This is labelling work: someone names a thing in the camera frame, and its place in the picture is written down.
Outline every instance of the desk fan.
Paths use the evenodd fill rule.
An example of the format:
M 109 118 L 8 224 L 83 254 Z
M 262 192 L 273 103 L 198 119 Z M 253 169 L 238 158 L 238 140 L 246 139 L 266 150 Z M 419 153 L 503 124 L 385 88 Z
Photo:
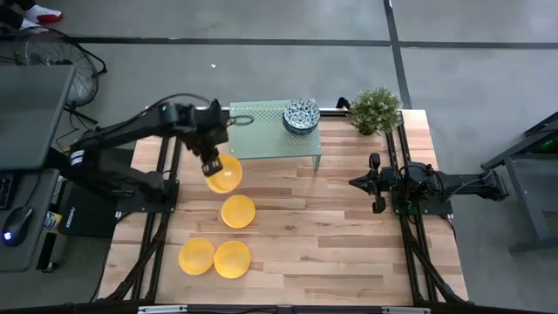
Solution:
M 18 65 L 73 65 L 74 77 L 66 99 L 70 108 L 89 104 L 99 91 L 99 76 L 106 64 L 61 31 L 30 27 L 16 35 L 14 57 Z M 101 71 L 92 61 L 98 60 Z

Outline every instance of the yellow plastic bowl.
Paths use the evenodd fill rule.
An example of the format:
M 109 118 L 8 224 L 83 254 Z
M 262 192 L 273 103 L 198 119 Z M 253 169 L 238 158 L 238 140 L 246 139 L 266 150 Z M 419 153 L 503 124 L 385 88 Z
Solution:
M 203 238 L 190 239 L 184 243 L 178 254 L 178 264 L 188 275 L 198 276 L 213 265 L 215 249 L 210 241 Z
M 227 279 L 244 275 L 250 266 L 250 251 L 242 242 L 223 243 L 215 253 L 215 269 Z
M 221 206 L 221 218 L 231 228 L 248 226 L 255 216 L 254 202 L 244 195 L 233 195 Z
M 241 163 L 231 155 L 221 155 L 219 160 L 223 165 L 223 169 L 208 177 L 206 182 L 209 189 L 218 193 L 230 193 L 241 183 L 242 180 L 242 167 Z

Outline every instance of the wooden table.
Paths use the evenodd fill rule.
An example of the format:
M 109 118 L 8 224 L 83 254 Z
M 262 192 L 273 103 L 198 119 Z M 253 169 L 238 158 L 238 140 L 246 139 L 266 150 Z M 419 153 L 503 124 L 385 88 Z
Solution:
M 425 112 L 404 110 L 403 114 L 412 160 L 436 167 Z M 247 195 L 256 205 L 255 220 L 245 229 L 232 229 L 221 221 L 219 209 L 229 195 L 210 192 L 201 163 L 182 152 L 180 196 L 168 228 L 158 303 L 412 303 L 398 218 L 390 208 L 373 214 L 373 197 L 347 182 L 366 174 L 370 153 L 381 153 L 383 166 L 389 166 L 385 136 L 358 136 L 347 118 L 323 118 L 319 129 L 323 157 L 316 173 L 310 158 L 242 161 L 244 176 L 233 195 Z M 154 170 L 159 148 L 160 139 L 139 141 L 133 167 Z M 227 145 L 219 149 L 228 154 Z M 145 219 L 145 214 L 132 214 L 117 226 L 99 297 L 110 294 L 136 262 Z M 437 216 L 425 217 L 424 224 L 432 262 L 456 293 L 466 298 L 451 229 Z M 215 248 L 228 240 L 246 243 L 252 256 L 248 273 L 229 280 L 214 268 L 201 276 L 182 272 L 179 249 L 199 236 Z M 426 296 L 421 267 L 418 273 Z

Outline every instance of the stacked bowls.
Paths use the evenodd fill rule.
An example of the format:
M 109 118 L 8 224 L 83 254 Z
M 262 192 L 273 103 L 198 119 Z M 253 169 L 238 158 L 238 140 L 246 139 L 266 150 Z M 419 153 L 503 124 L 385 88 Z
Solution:
M 306 135 L 317 128 L 320 120 L 320 108 L 310 99 L 293 99 L 286 106 L 282 115 L 282 124 L 287 131 L 295 135 Z

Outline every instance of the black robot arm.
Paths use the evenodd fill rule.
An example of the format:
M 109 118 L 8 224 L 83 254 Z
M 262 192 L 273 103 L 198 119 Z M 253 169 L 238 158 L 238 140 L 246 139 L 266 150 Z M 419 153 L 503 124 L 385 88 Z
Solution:
M 86 178 L 88 187 L 95 187 L 105 195 L 131 196 L 137 188 L 147 202 L 161 202 L 168 188 L 160 173 L 125 167 L 101 154 L 103 150 L 153 135 L 175 136 L 182 141 L 188 150 L 200 157 L 205 176 L 222 170 L 216 146 L 228 141 L 227 115 L 214 99 L 205 109 L 159 103 L 124 122 L 85 133 L 70 147 L 72 171 Z M 134 189 L 123 188 L 123 183 Z
M 399 170 L 380 166 L 379 154 L 371 154 L 371 170 L 367 175 L 349 181 L 349 184 L 375 195 L 372 205 L 374 213 L 385 210 L 382 192 L 393 192 L 403 203 L 432 206 L 443 204 L 454 195 L 478 195 L 482 198 L 501 201 L 507 197 L 507 189 L 501 177 L 494 171 L 483 174 L 445 174 L 434 170 L 432 165 L 411 162 Z

